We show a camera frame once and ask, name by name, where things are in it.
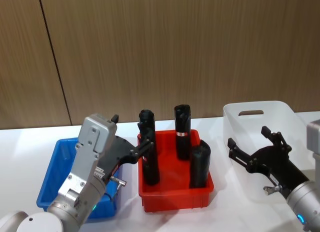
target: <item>black cylindrical object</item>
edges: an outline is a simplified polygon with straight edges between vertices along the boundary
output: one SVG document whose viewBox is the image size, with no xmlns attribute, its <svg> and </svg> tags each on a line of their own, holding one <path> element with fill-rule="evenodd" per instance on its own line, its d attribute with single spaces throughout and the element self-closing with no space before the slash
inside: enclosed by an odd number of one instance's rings
<svg viewBox="0 0 320 232">
<path fill-rule="evenodd" d="M 175 144 L 177 157 L 189 160 L 191 151 L 191 109 L 188 104 L 174 107 L 175 114 Z"/>
<path fill-rule="evenodd" d="M 139 114 L 140 142 L 150 140 L 153 147 L 142 156 L 143 178 L 147 185 L 153 186 L 160 180 L 158 154 L 156 147 L 155 115 L 151 110 L 141 110 Z"/>
<path fill-rule="evenodd" d="M 200 141 L 200 145 L 191 149 L 190 156 L 190 188 L 206 187 L 210 165 L 210 146 Z"/>
</svg>

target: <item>blue indicator light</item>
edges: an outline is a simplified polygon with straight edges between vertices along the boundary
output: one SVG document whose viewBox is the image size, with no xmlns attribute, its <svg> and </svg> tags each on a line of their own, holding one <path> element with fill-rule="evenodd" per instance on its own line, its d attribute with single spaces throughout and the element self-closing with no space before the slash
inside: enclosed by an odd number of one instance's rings
<svg viewBox="0 0 320 232">
<path fill-rule="evenodd" d="M 298 214 L 297 216 L 296 216 L 297 218 L 298 218 L 298 220 L 301 222 L 301 224 L 305 224 L 305 219 L 304 219 L 304 217 L 301 215 L 301 214 Z"/>
</svg>

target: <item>white label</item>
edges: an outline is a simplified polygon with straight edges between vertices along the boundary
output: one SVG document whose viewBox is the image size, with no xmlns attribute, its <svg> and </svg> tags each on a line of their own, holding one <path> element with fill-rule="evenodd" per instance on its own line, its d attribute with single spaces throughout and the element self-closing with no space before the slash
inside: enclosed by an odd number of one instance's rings
<svg viewBox="0 0 320 232">
<path fill-rule="evenodd" d="M 272 173 L 270 174 L 269 178 L 275 183 L 276 186 L 279 185 L 279 181 L 272 175 Z"/>
</svg>

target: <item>wooden wall panel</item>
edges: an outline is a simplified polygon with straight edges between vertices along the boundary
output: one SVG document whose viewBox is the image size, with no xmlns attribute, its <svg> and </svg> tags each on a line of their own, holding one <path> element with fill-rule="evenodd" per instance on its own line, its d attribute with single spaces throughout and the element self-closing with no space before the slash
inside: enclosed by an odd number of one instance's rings
<svg viewBox="0 0 320 232">
<path fill-rule="evenodd" d="M 39 0 L 0 0 L 0 129 L 70 125 Z"/>
<path fill-rule="evenodd" d="M 320 110 L 320 0 L 42 0 L 71 120 L 228 103 Z"/>
</svg>

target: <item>blue plastic bin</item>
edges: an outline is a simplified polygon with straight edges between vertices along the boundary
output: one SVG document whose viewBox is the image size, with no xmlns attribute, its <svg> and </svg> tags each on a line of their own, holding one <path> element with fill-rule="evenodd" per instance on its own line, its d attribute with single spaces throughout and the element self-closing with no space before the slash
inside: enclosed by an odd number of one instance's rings
<svg viewBox="0 0 320 232">
<path fill-rule="evenodd" d="M 76 143 L 78 138 L 60 139 L 56 142 L 54 151 L 46 171 L 42 187 L 40 189 L 36 205 L 47 211 L 54 199 L 58 195 L 58 190 L 66 180 L 71 171 L 73 162 L 76 157 Z M 119 177 L 121 168 L 115 172 L 115 176 Z M 117 184 L 110 181 L 106 186 L 106 192 L 113 197 L 117 191 Z M 102 219 L 112 217 L 116 214 L 117 198 L 110 201 L 109 196 L 104 195 L 96 205 L 88 219 Z"/>
</svg>

